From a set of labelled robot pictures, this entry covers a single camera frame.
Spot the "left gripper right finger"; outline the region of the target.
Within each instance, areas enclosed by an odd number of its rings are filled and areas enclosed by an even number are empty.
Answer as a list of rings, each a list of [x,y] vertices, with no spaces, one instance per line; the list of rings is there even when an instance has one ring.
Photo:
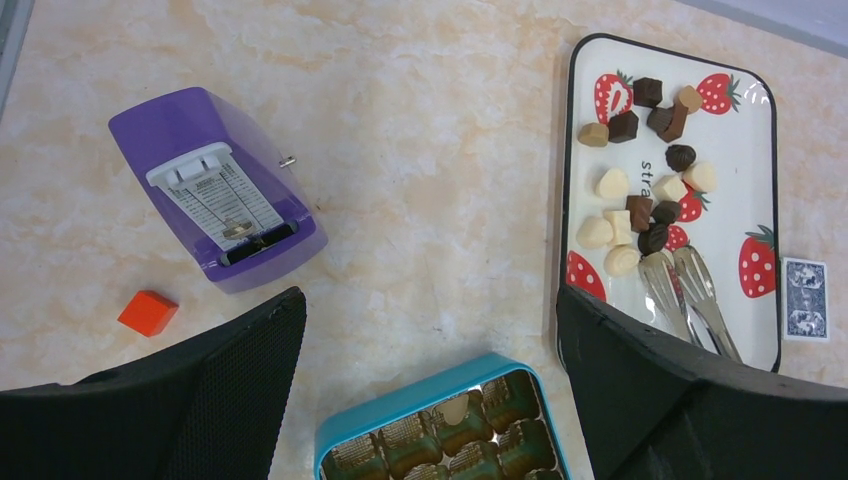
[[[599,479],[843,479],[847,392],[755,369],[569,285],[557,344]]]

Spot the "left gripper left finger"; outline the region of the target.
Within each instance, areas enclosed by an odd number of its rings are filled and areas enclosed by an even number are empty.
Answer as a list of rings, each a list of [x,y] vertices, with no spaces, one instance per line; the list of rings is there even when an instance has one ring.
[[[71,385],[1,395],[5,479],[264,479],[305,326],[292,287]]]

